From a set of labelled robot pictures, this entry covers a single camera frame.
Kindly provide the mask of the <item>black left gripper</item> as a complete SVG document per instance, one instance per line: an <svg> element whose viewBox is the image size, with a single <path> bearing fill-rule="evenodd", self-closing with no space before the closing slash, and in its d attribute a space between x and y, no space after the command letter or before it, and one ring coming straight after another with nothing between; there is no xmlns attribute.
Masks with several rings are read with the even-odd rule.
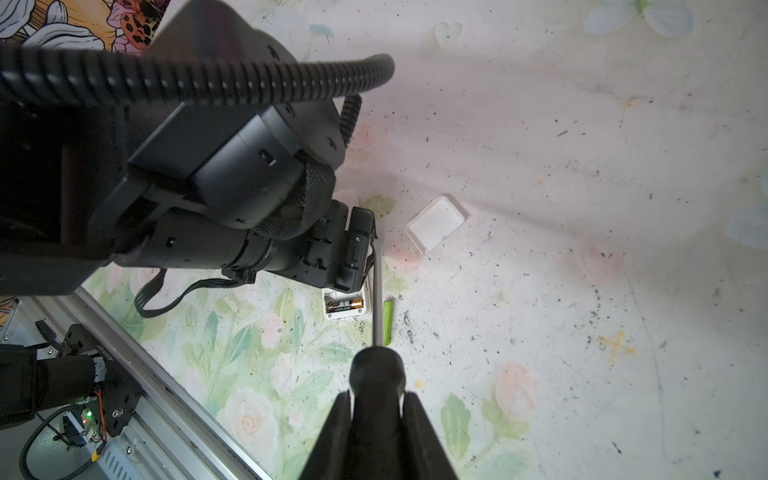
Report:
<svg viewBox="0 0 768 480"><path fill-rule="evenodd" d="M304 285L352 293L363 286L374 236L373 211L333 200L306 232L273 243L265 270Z"/></svg>

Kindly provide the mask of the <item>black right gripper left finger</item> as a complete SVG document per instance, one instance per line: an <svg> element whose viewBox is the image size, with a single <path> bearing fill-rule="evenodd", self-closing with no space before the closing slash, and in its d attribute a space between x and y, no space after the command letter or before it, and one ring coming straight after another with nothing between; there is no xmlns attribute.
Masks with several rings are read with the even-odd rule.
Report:
<svg viewBox="0 0 768 480"><path fill-rule="evenodd" d="M345 478L348 440L352 424L351 398L339 393L299 476L300 480L341 480Z"/></svg>

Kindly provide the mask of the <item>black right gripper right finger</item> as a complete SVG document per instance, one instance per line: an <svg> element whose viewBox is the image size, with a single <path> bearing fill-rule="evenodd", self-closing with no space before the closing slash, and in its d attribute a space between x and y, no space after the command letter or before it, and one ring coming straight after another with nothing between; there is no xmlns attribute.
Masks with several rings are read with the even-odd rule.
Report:
<svg viewBox="0 0 768 480"><path fill-rule="evenodd" d="M406 438L406 479L457 480L416 393L405 393L402 420Z"/></svg>

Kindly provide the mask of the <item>white remote control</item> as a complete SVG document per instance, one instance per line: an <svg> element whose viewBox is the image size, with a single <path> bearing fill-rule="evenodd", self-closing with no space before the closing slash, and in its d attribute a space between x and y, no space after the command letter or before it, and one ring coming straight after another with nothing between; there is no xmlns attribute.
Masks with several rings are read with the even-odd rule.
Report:
<svg viewBox="0 0 768 480"><path fill-rule="evenodd" d="M370 312L370 293L367 287L355 292L322 289L323 314L331 320L349 319Z"/></svg>

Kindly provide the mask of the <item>black gold AAA battery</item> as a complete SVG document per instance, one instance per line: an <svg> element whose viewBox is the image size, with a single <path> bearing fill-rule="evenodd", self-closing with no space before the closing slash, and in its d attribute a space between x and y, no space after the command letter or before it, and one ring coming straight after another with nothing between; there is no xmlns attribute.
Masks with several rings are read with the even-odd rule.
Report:
<svg viewBox="0 0 768 480"><path fill-rule="evenodd" d="M344 299L344 300L333 300L326 304L326 312L327 313L338 313L338 312L347 312L347 311L357 311L361 310L364 307L364 300L362 297L352 298L352 299Z"/></svg>

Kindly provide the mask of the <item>green AAA battery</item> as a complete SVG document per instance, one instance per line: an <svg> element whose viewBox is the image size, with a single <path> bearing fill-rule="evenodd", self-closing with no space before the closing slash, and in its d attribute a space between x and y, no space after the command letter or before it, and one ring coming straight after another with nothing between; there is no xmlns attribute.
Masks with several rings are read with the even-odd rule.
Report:
<svg viewBox="0 0 768 480"><path fill-rule="evenodd" d="M386 300L383 303L383 308L382 308L382 315L383 315L382 335L383 335L384 346L389 346L391 343L393 310L394 310L394 302L392 300Z"/></svg>

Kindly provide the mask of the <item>black yellow screwdriver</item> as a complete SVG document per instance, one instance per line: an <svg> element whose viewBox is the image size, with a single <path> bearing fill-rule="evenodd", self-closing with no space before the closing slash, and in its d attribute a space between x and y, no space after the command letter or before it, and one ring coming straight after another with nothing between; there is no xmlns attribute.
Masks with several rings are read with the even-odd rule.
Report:
<svg viewBox="0 0 768 480"><path fill-rule="evenodd" d="M400 399L404 368L400 357L384 346L382 257L373 244L372 346L356 354L350 371L354 394L349 447L349 479L398 479L402 476L403 431Z"/></svg>

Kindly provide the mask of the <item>white battery cover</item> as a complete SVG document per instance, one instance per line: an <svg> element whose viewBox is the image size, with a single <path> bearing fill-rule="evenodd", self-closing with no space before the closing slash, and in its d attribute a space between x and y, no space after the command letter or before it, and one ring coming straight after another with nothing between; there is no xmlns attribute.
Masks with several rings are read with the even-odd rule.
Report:
<svg viewBox="0 0 768 480"><path fill-rule="evenodd" d="M452 235L466 221L466 215L448 196L434 198L406 225L405 232L416 249L426 255Z"/></svg>

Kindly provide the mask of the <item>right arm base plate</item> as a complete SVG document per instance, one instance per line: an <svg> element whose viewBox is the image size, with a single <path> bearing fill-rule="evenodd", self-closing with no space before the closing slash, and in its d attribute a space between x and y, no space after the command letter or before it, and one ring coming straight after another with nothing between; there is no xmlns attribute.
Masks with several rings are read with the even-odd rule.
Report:
<svg viewBox="0 0 768 480"><path fill-rule="evenodd" d="M84 325L71 325L59 355L35 367L33 410L83 404L95 408L109 439L130 422L144 390Z"/></svg>

